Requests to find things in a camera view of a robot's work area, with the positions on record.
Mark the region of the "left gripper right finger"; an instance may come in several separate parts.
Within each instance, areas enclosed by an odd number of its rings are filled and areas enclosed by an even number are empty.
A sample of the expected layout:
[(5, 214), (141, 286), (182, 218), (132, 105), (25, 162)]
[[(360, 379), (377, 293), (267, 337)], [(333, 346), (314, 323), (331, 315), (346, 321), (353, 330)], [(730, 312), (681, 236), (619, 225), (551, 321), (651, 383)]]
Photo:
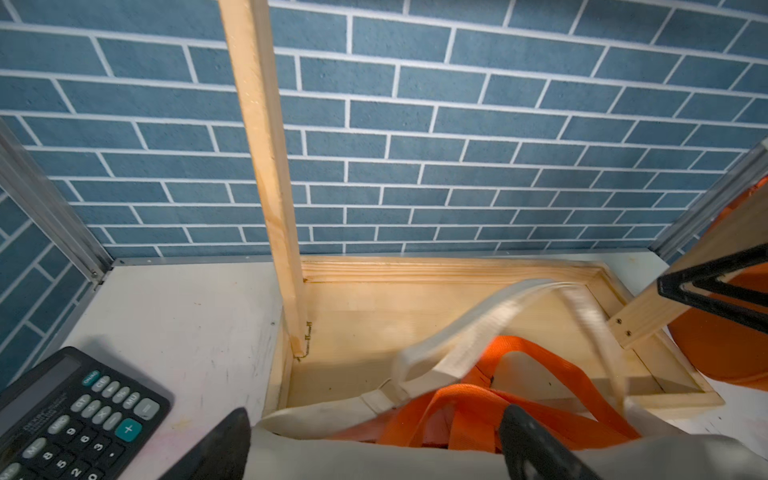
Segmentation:
[(511, 479), (599, 480), (600, 477), (517, 405), (504, 411), (499, 427)]

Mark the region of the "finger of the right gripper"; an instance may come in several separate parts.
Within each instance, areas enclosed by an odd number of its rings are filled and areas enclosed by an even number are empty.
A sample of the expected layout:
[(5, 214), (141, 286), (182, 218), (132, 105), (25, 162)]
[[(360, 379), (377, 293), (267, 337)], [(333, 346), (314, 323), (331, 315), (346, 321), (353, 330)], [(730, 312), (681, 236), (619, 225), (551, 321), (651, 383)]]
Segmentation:
[(710, 260), (657, 279), (661, 297), (767, 333), (767, 294), (723, 280), (726, 274), (767, 263), (767, 244)]

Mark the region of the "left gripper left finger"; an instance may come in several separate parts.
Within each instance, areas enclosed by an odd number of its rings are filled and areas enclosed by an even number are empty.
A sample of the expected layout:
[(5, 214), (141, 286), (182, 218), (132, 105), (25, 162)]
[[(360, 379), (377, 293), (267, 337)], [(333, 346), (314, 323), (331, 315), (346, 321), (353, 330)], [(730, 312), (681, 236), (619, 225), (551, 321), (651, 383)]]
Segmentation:
[(247, 410), (234, 409), (160, 480), (241, 480), (244, 478), (251, 438)]

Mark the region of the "beige sling bag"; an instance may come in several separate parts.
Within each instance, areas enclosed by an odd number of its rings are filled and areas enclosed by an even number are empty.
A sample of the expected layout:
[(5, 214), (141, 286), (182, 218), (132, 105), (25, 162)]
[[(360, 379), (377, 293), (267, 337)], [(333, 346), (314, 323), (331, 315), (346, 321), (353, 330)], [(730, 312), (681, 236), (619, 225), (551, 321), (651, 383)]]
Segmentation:
[[(576, 365), (505, 334), (548, 293), (569, 306), (603, 364), (606, 399)], [(502, 359), (521, 353), (585, 407), (559, 410), (494, 387)], [(691, 435), (626, 397), (617, 342), (592, 295), (571, 282), (531, 279), (491, 295), (398, 353), (377, 389), (276, 411), (252, 429), (247, 479), (511, 479), (499, 427), (517, 405), (600, 479), (763, 479), (767, 462), (741, 442)]]

